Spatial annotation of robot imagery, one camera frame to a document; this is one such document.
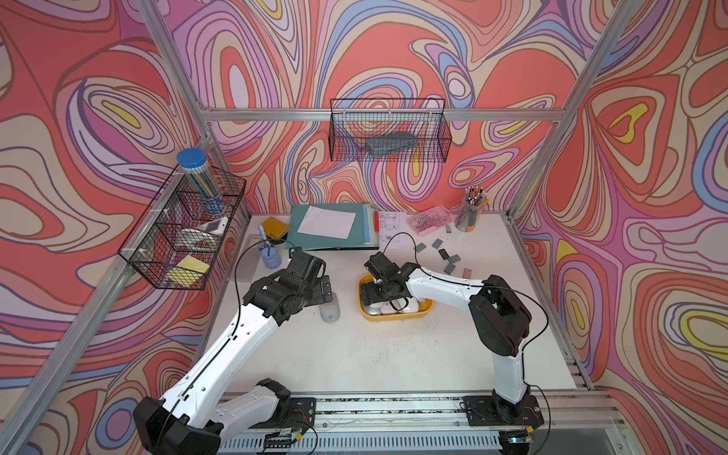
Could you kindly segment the grey white mouse with logo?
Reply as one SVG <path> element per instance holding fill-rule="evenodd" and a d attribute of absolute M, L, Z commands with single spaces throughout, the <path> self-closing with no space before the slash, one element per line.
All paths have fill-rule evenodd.
<path fill-rule="evenodd" d="M 334 323 L 339 320 L 340 307 L 336 293 L 331 294 L 331 301 L 323 303 L 320 306 L 320 316 L 322 317 L 322 320 L 327 323 Z"/>

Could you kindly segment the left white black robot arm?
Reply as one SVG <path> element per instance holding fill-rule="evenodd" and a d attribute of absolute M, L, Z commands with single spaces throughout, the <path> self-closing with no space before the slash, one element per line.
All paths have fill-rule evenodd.
<path fill-rule="evenodd" d="M 285 268 L 253 282 L 237 313 L 189 373 L 159 399 L 143 398 L 133 412 L 142 447 L 151 454 L 215 454 L 221 445 L 259 424 L 282 424 L 291 392 L 276 380 L 221 400 L 254 351 L 284 322 L 309 306 L 331 303 L 324 260 L 299 248 Z"/>

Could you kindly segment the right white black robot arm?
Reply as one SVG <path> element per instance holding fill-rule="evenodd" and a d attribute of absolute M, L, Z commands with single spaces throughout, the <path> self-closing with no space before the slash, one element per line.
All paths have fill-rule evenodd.
<path fill-rule="evenodd" d="M 515 424 L 525 411 L 534 409 L 528 403 L 531 386 L 525 380 L 523 362 L 532 315 L 502 277 L 491 275 L 484 281 L 452 278 L 416 263 L 396 265 L 382 252 L 372 255 L 365 268 L 373 277 L 359 290 L 360 301 L 367 306 L 396 301 L 410 306 L 430 300 L 470 314 L 479 340 L 493 358 L 495 387 L 490 412 L 494 419 Z"/>

